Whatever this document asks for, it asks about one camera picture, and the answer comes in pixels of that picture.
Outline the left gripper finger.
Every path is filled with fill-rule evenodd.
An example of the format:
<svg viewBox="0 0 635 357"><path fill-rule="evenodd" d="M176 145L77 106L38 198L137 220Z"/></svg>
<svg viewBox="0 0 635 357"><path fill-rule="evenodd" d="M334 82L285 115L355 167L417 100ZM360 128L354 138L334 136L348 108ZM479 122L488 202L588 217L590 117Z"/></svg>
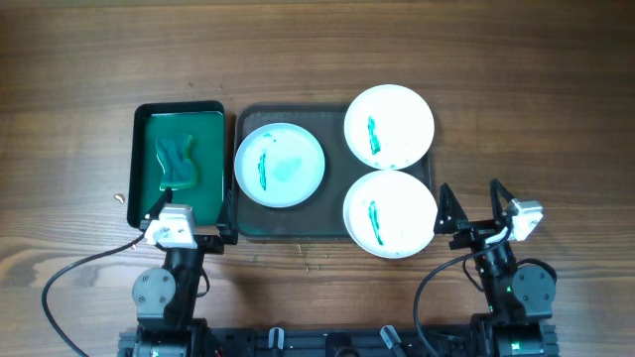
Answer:
<svg viewBox="0 0 635 357"><path fill-rule="evenodd" d="M173 201L173 191L170 187L167 187L159 199L151 206L151 208L145 213L145 220L154 220L159 218L159 214L166 204Z"/></svg>
<svg viewBox="0 0 635 357"><path fill-rule="evenodd" d="M232 191L228 190L223 198L217 219L216 228L218 235L224 244L236 244L238 242L238 232L235 227L232 208Z"/></svg>

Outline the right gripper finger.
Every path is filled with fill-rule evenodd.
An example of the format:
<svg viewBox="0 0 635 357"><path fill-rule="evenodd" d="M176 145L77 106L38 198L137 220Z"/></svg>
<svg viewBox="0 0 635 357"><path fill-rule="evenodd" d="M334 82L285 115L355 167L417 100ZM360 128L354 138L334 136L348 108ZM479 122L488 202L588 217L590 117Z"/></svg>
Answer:
<svg viewBox="0 0 635 357"><path fill-rule="evenodd" d="M453 234L468 227L468 218L447 183L440 187L435 234Z"/></svg>
<svg viewBox="0 0 635 357"><path fill-rule="evenodd" d="M510 203L515 196L509 192L499 179L494 178L490 182L490 198L493 217L499 218L503 213L500 198L503 198L507 203Z"/></svg>

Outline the green scrub sponge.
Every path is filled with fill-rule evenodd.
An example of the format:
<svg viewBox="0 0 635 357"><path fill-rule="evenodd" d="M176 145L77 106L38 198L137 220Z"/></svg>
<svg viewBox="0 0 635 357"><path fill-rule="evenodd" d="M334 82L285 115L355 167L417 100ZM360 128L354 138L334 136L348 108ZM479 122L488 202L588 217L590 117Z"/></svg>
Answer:
<svg viewBox="0 0 635 357"><path fill-rule="evenodd" d="M197 168L191 159L194 137L186 133L170 133L159 136L155 141L157 160L163 174L160 190L172 190L196 186Z"/></svg>

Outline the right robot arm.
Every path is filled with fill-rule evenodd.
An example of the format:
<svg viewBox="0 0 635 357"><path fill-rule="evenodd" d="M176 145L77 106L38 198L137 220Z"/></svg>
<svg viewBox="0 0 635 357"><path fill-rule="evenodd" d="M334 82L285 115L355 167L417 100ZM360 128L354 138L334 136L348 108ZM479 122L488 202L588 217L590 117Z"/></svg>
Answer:
<svg viewBox="0 0 635 357"><path fill-rule="evenodd" d="M524 242L543 219L536 200L521 201L495 179L490 183L492 217L471 221L448 184L440 188L434 232L450 234L452 250L468 249L489 306L470 320L474 356L554 356L553 315L557 273L538 259L517 260L511 244Z"/></svg>

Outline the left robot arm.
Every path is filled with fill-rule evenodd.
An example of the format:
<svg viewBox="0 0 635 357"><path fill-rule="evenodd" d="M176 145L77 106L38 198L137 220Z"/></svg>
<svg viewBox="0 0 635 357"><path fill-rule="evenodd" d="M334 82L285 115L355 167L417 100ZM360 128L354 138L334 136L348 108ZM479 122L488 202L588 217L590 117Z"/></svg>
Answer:
<svg viewBox="0 0 635 357"><path fill-rule="evenodd" d="M224 354L207 321L193 313L196 300L204 296L198 289L199 281L207 278L204 256L221 255L226 245L238 240L230 212L232 192L222 198L216 235L197 234L193 208L173 203L173 195L165 188L141 220L143 238L166 257L162 267L143 272L133 285L138 327L120 335L119 356Z"/></svg>

